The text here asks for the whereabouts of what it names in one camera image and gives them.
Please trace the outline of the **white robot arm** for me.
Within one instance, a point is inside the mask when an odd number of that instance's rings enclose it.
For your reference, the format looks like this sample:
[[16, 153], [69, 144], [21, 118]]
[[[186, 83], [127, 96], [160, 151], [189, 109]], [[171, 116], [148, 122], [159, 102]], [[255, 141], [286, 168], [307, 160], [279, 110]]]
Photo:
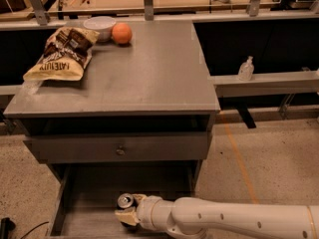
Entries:
[[193, 197], [175, 201], [125, 193], [115, 215], [122, 223], [174, 239], [207, 239], [219, 229], [256, 239], [319, 239], [319, 207], [220, 203]]

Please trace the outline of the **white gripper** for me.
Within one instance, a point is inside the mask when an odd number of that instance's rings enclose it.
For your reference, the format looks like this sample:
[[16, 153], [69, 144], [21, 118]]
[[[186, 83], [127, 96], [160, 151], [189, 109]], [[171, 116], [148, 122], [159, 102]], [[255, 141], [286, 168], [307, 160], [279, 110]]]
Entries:
[[140, 224], [145, 229], [156, 231], [157, 229], [152, 220], [152, 212], [156, 204], [162, 201], [162, 198], [146, 196], [145, 194], [134, 194], [133, 198], [138, 207], [116, 210], [115, 215], [118, 220], [131, 226]]

